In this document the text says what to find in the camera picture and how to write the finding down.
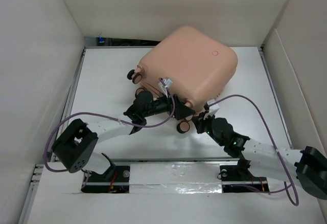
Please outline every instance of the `pink suitcase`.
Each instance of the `pink suitcase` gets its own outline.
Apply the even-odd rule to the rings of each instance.
[[[169,77],[173,81],[172,93],[198,113],[222,92],[237,63],[231,48],[184,26],[147,53],[135,71],[130,71],[129,79],[160,96],[158,79]]]

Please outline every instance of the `robotic arm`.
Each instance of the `robotic arm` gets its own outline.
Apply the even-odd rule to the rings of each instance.
[[[177,120],[194,115],[176,95],[174,116]],[[199,116],[193,117],[197,133],[207,133],[232,158],[239,158],[239,167],[253,176],[270,177],[289,181],[273,146],[262,144],[247,136],[234,132],[225,118],[215,118],[208,105]],[[133,124],[146,125],[145,117],[172,112],[172,100],[162,96],[153,100],[149,91],[141,92],[133,104],[124,112]],[[140,130],[120,122],[105,120],[86,124],[80,119],[73,120],[52,146],[52,151],[70,173],[81,169],[93,171],[111,180],[115,164],[105,154],[93,152],[98,143],[108,139],[131,135]],[[315,148],[305,150],[279,149],[294,183],[310,195],[327,199],[327,159]]]

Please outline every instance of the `white table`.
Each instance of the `white table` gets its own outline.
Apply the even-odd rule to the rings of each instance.
[[[87,49],[73,103],[72,114],[90,111],[121,115],[134,100],[136,86],[126,74],[150,49]],[[238,69],[221,97],[242,94],[261,109],[278,147],[288,139],[257,48],[234,48]],[[262,121],[250,103],[226,100],[216,114],[225,117],[238,133],[270,144]],[[148,118],[148,124],[166,115]],[[81,116],[85,122],[101,118]],[[215,159],[228,155],[211,138],[194,128],[184,135],[177,122],[142,129],[133,136],[115,138],[96,147],[113,159]],[[62,168],[60,163],[53,167]],[[82,174],[57,174],[44,170],[29,223],[325,223],[317,199],[298,189],[300,205],[294,207],[285,193],[262,196],[238,194],[83,194]],[[269,181],[270,190],[283,187]]]

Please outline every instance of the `white wall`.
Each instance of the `white wall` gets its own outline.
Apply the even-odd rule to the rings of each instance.
[[[0,223],[17,223],[84,42],[63,0],[0,0]]]
[[[190,25],[229,46],[260,46],[286,0],[65,0],[85,36],[162,40]]]
[[[293,145],[327,151],[327,0],[289,0],[264,48]],[[325,218],[327,202],[320,201]]]

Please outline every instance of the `suitcase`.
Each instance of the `suitcase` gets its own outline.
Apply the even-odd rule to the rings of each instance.
[[[199,113],[207,101],[219,96],[237,63],[231,48],[184,26],[148,52],[127,77],[134,84],[141,83],[135,95],[146,89],[154,96],[162,95],[158,79],[169,77],[171,92]]]

